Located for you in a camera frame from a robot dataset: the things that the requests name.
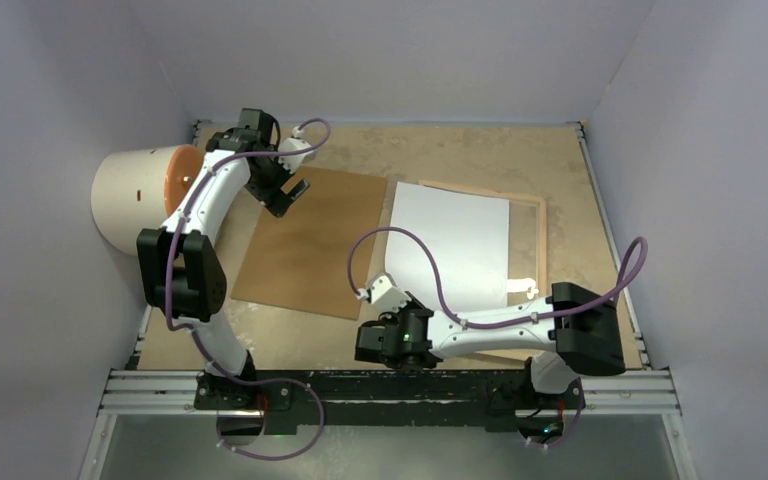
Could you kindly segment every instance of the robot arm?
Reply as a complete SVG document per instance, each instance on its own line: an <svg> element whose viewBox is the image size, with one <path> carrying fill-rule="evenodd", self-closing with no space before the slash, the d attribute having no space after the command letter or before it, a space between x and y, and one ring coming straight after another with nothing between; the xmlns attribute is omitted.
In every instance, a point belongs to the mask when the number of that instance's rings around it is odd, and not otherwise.
<svg viewBox="0 0 768 480"><path fill-rule="evenodd" d="M619 375L625 371L616 307L607 303L578 315L541 318L539 314L583 305L598 296L571 283L556 283L552 296L496 310L458 313L425 308L386 273L366 286L369 303L381 315L358 330L355 359L390 368L434 368L447 358L505 349L542 350L530 362L540 393L559 394L579 375ZM523 317L534 320L493 327Z"/></svg>
<svg viewBox="0 0 768 480"><path fill-rule="evenodd" d="M213 249L222 220L237 193L245 188L270 213L280 217L309 187L302 179L288 193L282 186L298 167L315 153L310 144L293 135L280 145L271 145L275 119L260 110L243 109L237 127L217 133L207 143L202 169L175 213L159 229L144 229L137 238L137 255L143 288L148 303L165 310L167 260L179 230L176 252L184 257L185 267L172 271L171 330L197 331L205 349L211 353L205 370L219 375L213 362L240 375L249 361L248 352L237 341L222 305L227 281ZM281 155L281 152L307 153ZM243 152L270 152L228 161Z"/></svg>

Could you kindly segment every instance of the purple cable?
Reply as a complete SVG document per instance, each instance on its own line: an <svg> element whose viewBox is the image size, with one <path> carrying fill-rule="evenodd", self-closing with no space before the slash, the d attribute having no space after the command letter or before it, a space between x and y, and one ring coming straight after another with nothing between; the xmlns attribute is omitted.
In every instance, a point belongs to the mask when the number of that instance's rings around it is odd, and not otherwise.
<svg viewBox="0 0 768 480"><path fill-rule="evenodd" d="M352 288L352 293L357 294L358 288L355 284L354 279L352 278L352 259L355 255L355 250L357 250L357 247L360 245L362 241L367 239L368 237L380 233L380 232L397 232L401 233L402 235L405 235L409 237L411 240L415 241L417 245L419 245L419 248L422 249L423 252L425 252L425 256L428 258L428 262L431 263L431 270L434 272L434 282L437 286L437 300L440 302L440 308L443 310L443 313L446 314L447 317L449 317L452 321L461 324L461 319L458 318L458 316L455 314L455 312L452 311L452 309L449 308L449 306L446 304L446 299L443 297L443 282L440 279L440 269L437 267L437 262L434 260L434 256L431 255L431 251L428 249L428 246L425 245L425 243L419 239L416 235L413 233L405 230L404 228L399 227L379 227L374 230L370 230L369 232L366 232L361 236L354 245L352 245L352 249L349 252L349 261L348 261L348 267L347 267L347 273L349 278L349 286ZM640 245L640 254L637 256L637 262L635 262L634 267L632 267L631 271L628 273L628 275L625 275L625 271L628 268L628 262L631 259L631 254L634 252L635 247ZM584 305L579 305L574 308L568 308L566 310L558 310L556 312L545 312L540 313L537 315L537 320L542 320L545 318L556 318L556 317L566 317L569 315L577 315L581 312L586 312L587 310L590 310L592 308L598 307L599 305L602 305L606 302L609 302L613 300L615 296L619 294L619 292L622 291L625 287L628 286L629 283L631 283L632 280L634 280L635 277L637 277L637 274L640 273L640 269L643 268L643 263L646 261L646 255L649 252L649 245L646 242L646 239L643 237L637 237L632 242L631 245L629 245L628 250L625 252L625 256L623 257L622 264L620 265L619 275L617 278L617 285L612 288L610 291L608 291L606 294L602 295L601 297L592 300L590 302L585 303ZM504 327L510 327L512 325L519 325L521 323L527 323L532 322L534 319L532 319L530 316L520 317L520 318L514 318L512 320L505 320L503 322L496 322L496 323L472 323L470 321L465 322L465 326L467 328L474 328L476 330L493 330L496 328L504 328Z"/></svg>
<svg viewBox="0 0 768 480"><path fill-rule="evenodd" d="M178 224L175 226L175 231L172 233L172 244L169 246L169 256L166 258L166 292L163 298L163 306L164 306L164 313L166 315L166 327L171 331L177 331L186 329L188 330L193 337L193 342L196 344L196 348L198 348L198 351L201 352L201 355L204 357L204 359L213 366L216 371L222 374L225 378L230 380L233 383L236 383L238 385L242 385L245 387L257 387L260 385L269 385L272 383L290 383L293 385L297 385L301 388L303 388L306 392L308 392L311 397L313 397L313 400L316 402L316 406L319 408L319 426L316 429L316 433L313 435L313 438L310 440L310 442L307 443L304 447L301 449L293 452L288 453L286 455L278 455L278 456L271 456L271 455L261 455L258 453L252 453L247 452L245 450L241 450L233 445L228 444L221 436L219 437L220 444L230 450L233 453L237 453L239 455L243 455L250 458L255 458L258 460L287 460L288 458L297 457L308 450L310 450L313 445L316 443L317 440L319 440L319 437L322 435L322 431L325 429L325 408L322 406L322 400L319 398L319 396L316 394L316 392L313 391L312 388L310 388L308 385L298 381L294 380L292 378L271 378L269 380L258 380L258 381L246 381L241 380L237 378L232 372L226 370L224 367L216 363L213 356L210 354L210 352L207 351L207 349L204 347L204 344L201 342L201 338L198 336L198 332L194 330L192 325L188 324L180 324L180 325L173 325L172 324L172 269L175 264L175 257L177 256L178 251L178 240L181 238L181 232L184 230L184 224L186 223L186 218L189 216L190 212L193 209L193 206L195 204L196 199L198 198L199 194L202 190L204 190L205 185L207 185L207 182L210 181L210 179L218 175L218 170L225 165L227 165L230 162L233 162L235 160L239 160L241 158L252 158L252 157L275 157L275 156L290 156L290 155L302 155L305 153L312 152L316 150L317 148L321 147L325 144L325 142L328 141L328 138L331 136L331 124L329 124L327 121L325 121L322 118L312 118L301 125L299 125L299 129L303 129L304 127L310 125L311 123L318 122L325 126L325 137L322 138L319 142L317 142L315 145L311 145L310 147L303 148L301 150L296 150L292 152L281 152L280 155L278 152L273 151L263 151L263 152L241 152L241 153L235 153L234 155L229 155L222 160L216 162L216 164L213 166L213 174L205 175L202 177L201 181L197 183L189 196L189 199L187 200L187 203L184 204L183 209L181 210L181 213L183 215L181 218L178 219Z"/></svg>

